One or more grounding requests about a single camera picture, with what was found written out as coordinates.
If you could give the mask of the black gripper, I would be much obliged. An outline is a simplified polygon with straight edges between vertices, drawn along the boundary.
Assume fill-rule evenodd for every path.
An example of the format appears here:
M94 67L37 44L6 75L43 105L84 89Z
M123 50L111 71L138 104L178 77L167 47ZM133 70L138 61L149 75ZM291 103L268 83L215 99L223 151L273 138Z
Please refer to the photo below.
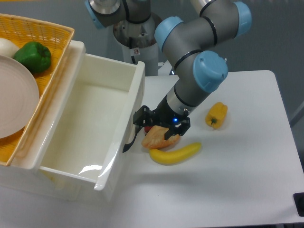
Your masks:
M165 96L154 110L145 105L140 107L133 115L133 124L169 128L164 134L164 139L168 140L175 135L183 136L190 128L190 118L188 108L179 99L174 97L173 102L169 102Z

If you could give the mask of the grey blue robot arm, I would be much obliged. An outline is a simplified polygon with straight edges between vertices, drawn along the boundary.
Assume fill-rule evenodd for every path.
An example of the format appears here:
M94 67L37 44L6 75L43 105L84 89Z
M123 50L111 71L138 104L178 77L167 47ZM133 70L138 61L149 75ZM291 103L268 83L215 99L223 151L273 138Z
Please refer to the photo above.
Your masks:
M164 138L183 135L190 127L190 113L228 75L223 58L211 47L248 32L249 7L240 1L194 0L198 18L186 23L179 17L163 21L151 11L149 0L87 0L86 8L97 27L113 27L117 41L129 50L158 45L178 82L156 109L141 107L133 115L136 132L145 126L166 127Z

